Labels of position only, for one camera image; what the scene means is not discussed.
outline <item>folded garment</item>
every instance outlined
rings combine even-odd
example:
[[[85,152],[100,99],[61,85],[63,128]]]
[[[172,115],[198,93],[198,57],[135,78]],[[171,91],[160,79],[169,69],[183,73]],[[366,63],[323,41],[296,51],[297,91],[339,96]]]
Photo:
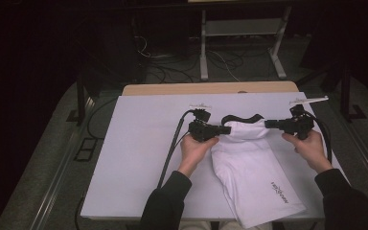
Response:
[[[221,135],[211,148],[213,166],[240,225],[250,228],[304,211],[265,139],[265,121],[224,125],[231,134]]]

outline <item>black sleeve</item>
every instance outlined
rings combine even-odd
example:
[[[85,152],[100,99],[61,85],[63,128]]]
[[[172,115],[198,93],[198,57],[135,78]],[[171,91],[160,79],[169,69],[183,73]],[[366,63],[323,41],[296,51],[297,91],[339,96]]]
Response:
[[[140,229],[178,229],[184,210],[184,198],[191,186],[187,176],[181,172],[172,172],[166,184],[151,193],[140,219]]]
[[[315,182],[324,196],[326,230],[368,229],[368,197],[353,189],[340,170],[322,172]]]

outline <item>person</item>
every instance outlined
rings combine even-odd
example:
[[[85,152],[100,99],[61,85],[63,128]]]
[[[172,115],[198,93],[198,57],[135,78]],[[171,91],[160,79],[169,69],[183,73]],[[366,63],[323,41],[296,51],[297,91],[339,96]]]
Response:
[[[368,197],[352,188],[341,171],[333,168],[324,154],[322,135],[311,130],[306,140],[286,133],[282,136],[318,173],[314,180],[324,197],[325,229],[368,229]],[[184,198],[192,186],[190,176],[207,150],[218,141],[215,137],[199,143],[190,134],[183,138],[178,170],[172,172],[162,188],[155,189],[149,196],[140,220],[141,230],[179,229]]]

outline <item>gray floor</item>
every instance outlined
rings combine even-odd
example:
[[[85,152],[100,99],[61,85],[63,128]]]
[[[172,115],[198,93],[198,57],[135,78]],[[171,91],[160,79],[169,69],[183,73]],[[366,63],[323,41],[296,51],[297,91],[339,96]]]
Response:
[[[278,80],[266,52],[273,42],[272,37],[230,37],[209,42],[207,54],[210,82],[237,81],[236,79]],[[289,81],[297,81],[311,72],[299,67],[309,42],[309,37],[284,39],[279,58]],[[192,76],[194,82],[199,82],[198,48],[195,46],[192,50],[194,54],[187,59],[153,58],[151,62],[153,67],[149,68],[146,83],[159,83],[164,77],[166,82],[190,82],[189,76]],[[228,66],[220,61],[222,58],[227,60]],[[166,70],[160,66],[175,70]],[[368,91],[360,82],[353,80],[351,102],[363,109],[367,119],[347,123],[338,109],[339,88],[333,93],[325,94],[319,87],[322,79],[323,76],[311,80],[301,86],[300,91],[305,92],[309,98],[325,95],[330,97],[328,102],[313,104],[312,108],[315,115],[330,128],[333,151],[349,181],[368,195]],[[52,120],[0,219],[0,229],[122,230],[136,223],[93,221],[81,217],[77,218],[77,224],[75,222],[76,210],[81,207],[81,198],[88,188],[101,151],[102,140],[98,138],[105,137],[113,106],[117,97],[121,95],[121,91],[106,90],[100,97],[89,100],[87,118],[81,126],[76,126],[75,123],[66,122],[70,111],[77,108],[76,90],[76,85],[73,85],[58,103]],[[85,139],[92,137],[98,139],[95,148],[93,140]],[[89,149],[93,149],[90,161],[74,160],[77,154],[79,159],[88,158]],[[287,230],[308,230],[311,225],[311,221],[285,223]],[[314,229],[323,229],[323,223],[318,223]]]

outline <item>white table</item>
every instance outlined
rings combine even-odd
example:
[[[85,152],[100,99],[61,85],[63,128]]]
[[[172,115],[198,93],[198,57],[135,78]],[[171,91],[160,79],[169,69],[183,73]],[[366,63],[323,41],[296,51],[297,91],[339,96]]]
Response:
[[[233,83],[221,83],[220,86],[222,89],[234,86],[239,89],[250,86],[253,89],[259,84],[262,83],[245,83],[243,88]],[[208,91],[209,86],[214,85],[203,83],[203,88]],[[178,85],[187,90],[190,86],[191,84]],[[190,104],[210,105],[212,109],[209,124],[215,125],[228,114],[246,118],[259,113],[266,119],[285,119],[291,116],[291,106],[288,103],[296,98],[305,98],[304,93],[295,92],[292,87],[291,91],[294,92],[121,96],[116,103],[81,215],[90,219],[141,217],[150,193],[157,186],[178,120],[190,109]],[[312,113],[310,106],[305,105],[305,108]],[[186,117],[181,135],[187,131],[188,123],[193,119],[192,115]],[[295,192],[307,207],[304,213],[282,220],[322,219],[322,195],[313,181],[315,172],[294,152],[293,146],[281,138],[281,133],[280,130],[272,129],[267,134],[267,140]],[[177,148],[165,181],[177,169],[180,158],[180,149]],[[335,158],[333,165],[340,169]],[[198,165],[191,180],[193,187],[185,199],[183,219],[234,219],[220,181],[213,172],[210,153]]]

